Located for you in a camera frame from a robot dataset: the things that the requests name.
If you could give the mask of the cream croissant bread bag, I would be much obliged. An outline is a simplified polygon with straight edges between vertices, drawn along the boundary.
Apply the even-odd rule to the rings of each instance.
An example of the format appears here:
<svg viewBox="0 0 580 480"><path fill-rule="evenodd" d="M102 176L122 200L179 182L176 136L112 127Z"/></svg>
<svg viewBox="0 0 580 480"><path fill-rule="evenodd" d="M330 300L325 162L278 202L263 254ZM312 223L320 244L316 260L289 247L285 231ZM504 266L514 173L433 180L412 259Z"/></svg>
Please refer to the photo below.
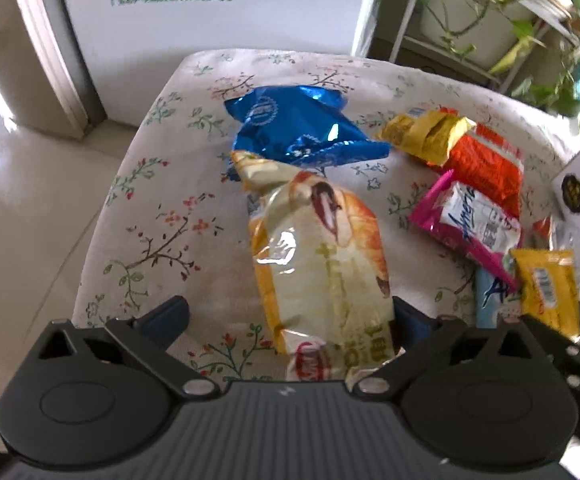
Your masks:
<svg viewBox="0 0 580 480"><path fill-rule="evenodd" d="M390 274L375 214L312 171L231 154L253 202L256 283L290 382L352 386L397 356Z"/></svg>

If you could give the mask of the pink white Ameria packet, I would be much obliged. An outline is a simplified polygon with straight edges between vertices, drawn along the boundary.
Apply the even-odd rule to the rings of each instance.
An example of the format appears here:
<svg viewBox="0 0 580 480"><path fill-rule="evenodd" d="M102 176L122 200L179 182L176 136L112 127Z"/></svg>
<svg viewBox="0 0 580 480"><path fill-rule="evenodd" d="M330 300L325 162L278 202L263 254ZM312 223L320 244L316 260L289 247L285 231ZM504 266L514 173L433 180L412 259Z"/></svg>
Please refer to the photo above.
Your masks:
<svg viewBox="0 0 580 480"><path fill-rule="evenodd" d="M516 284L512 252L522 226L486 195L446 172L409 216L411 223L499 278L512 292Z"/></svg>

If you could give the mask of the blue foil snack bag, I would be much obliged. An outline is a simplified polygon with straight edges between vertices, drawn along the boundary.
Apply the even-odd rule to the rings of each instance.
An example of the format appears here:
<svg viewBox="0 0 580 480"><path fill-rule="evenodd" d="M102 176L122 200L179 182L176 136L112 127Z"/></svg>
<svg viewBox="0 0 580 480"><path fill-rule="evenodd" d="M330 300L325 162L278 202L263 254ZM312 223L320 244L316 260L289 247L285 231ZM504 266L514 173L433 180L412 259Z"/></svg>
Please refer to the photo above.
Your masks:
<svg viewBox="0 0 580 480"><path fill-rule="evenodd" d="M345 106L342 92L315 86L257 87L226 101L227 113L241 124L229 178L254 188L389 156L390 145L369 139L344 115Z"/></svg>

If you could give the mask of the light blue Ameria packet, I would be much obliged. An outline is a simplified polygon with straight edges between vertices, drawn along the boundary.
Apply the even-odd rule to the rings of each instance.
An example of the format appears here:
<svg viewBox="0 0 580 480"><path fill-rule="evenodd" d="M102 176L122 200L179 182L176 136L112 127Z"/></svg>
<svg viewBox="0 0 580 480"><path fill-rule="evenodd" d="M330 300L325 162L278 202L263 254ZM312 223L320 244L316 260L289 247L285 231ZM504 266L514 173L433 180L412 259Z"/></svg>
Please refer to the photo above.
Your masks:
<svg viewBox="0 0 580 480"><path fill-rule="evenodd" d="M475 273L475 324L491 330L522 315L520 295L484 268Z"/></svg>

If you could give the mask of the floral tablecloth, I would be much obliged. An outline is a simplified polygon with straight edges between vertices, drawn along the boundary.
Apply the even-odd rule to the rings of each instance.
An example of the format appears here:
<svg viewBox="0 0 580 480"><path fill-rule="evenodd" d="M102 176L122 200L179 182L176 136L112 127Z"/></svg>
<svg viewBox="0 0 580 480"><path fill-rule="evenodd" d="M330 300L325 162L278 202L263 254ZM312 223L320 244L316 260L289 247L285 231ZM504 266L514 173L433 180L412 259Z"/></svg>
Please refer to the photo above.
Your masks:
<svg viewBox="0 0 580 480"><path fill-rule="evenodd" d="M288 379L289 359L271 340L253 268L253 202L241 180L228 176L241 124L225 102L264 86L342 92L344 115L371 140L411 107L455 112L491 128L523 153L524 226L555 211L552 179L580 149L567 119L414 68L287 51L190 55L153 103L111 185L77 294L77 326L138 318L183 296L190 324L171 348L177 359L223 387ZM392 300L472 321L472 262L409 220L438 174L390 148L384 159L309 171L355 193L375 214Z"/></svg>

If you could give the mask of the yellow barcode snack packet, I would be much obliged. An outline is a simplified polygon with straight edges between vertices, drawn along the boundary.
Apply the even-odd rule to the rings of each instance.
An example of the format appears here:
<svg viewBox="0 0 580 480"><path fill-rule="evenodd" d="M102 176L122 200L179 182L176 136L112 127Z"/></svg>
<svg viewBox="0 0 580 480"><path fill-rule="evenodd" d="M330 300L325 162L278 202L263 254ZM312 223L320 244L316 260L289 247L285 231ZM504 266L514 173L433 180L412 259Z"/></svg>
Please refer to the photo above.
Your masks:
<svg viewBox="0 0 580 480"><path fill-rule="evenodd" d="M577 342L580 307L574 252L518 248L511 254L521 285L522 313Z"/></svg>

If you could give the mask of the orange-red snack packet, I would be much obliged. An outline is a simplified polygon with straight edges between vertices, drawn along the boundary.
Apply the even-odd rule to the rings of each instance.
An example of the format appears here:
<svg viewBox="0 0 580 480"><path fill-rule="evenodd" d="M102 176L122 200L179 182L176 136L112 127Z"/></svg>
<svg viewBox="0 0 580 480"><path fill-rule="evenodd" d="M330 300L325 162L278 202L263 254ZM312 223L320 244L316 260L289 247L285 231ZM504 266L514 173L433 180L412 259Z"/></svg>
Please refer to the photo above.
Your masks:
<svg viewBox="0 0 580 480"><path fill-rule="evenodd" d="M520 219L524 156L491 128L478 122L451 149L446 164L434 170L438 174L452 171L456 180L476 188L509 216Z"/></svg>

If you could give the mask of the white refrigerator with green logo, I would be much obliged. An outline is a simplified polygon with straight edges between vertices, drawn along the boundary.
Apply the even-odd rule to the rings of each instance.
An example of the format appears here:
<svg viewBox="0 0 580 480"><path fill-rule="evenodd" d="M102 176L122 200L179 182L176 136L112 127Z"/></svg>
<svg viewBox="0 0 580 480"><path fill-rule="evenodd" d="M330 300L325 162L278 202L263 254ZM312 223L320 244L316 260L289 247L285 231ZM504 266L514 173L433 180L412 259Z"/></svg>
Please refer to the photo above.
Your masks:
<svg viewBox="0 0 580 480"><path fill-rule="evenodd" d="M362 55L375 0L16 0L78 133L136 126L181 60L212 49Z"/></svg>

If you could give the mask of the white metal plant stand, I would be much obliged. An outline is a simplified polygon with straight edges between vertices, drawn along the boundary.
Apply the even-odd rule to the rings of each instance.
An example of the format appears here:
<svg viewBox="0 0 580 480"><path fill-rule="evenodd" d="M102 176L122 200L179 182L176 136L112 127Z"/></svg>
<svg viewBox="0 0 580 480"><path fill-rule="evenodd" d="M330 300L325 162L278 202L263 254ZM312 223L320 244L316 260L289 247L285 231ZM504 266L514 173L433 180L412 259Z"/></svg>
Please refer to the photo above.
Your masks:
<svg viewBox="0 0 580 480"><path fill-rule="evenodd" d="M561 34L566 33L563 22L572 16L574 9L574 4L570 0L487 0L476 21L467 28L455 32L442 26L444 29L442 41L447 44L442 48L425 39L420 32L421 11L426 2L427 0L408 0L404 15L399 22L399 30L393 47L404 48L431 58L436 63L444 65L447 70L453 70L458 77L468 78L476 84L483 84L501 93L511 90L514 80L523 70L523 65L532 50L544 47L542 38L550 29ZM518 42L494 66L489 70L483 70L466 59L474 47L468 46L462 51L456 50L454 40L474 27L484 17L491 3L496 3L498 6L520 3L536 15L536 21L532 25L516 22L514 32L518 36Z"/></svg>

